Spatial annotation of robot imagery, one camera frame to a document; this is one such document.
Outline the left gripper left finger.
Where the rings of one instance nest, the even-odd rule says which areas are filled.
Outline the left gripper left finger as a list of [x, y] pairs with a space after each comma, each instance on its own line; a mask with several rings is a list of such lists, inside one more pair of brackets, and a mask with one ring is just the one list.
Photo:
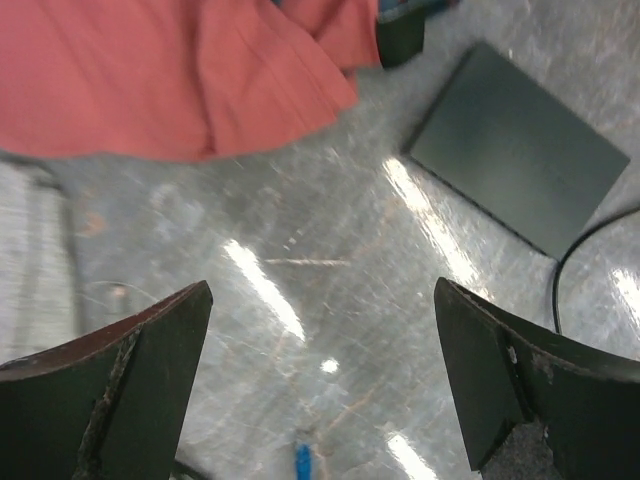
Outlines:
[[176, 453], [212, 305], [199, 281], [2, 364], [2, 478], [204, 478]]

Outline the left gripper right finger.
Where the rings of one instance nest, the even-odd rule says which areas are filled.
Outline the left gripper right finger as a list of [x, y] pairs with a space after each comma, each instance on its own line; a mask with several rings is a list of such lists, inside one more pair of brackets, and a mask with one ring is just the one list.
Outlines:
[[639, 476], [639, 364], [555, 334], [452, 280], [437, 329], [471, 470], [538, 422], [564, 479]]

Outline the black network switch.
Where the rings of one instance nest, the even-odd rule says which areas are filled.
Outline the black network switch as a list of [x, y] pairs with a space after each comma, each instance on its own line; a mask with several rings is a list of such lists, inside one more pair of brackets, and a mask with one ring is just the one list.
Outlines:
[[464, 54], [405, 152], [556, 260], [630, 162], [486, 42]]

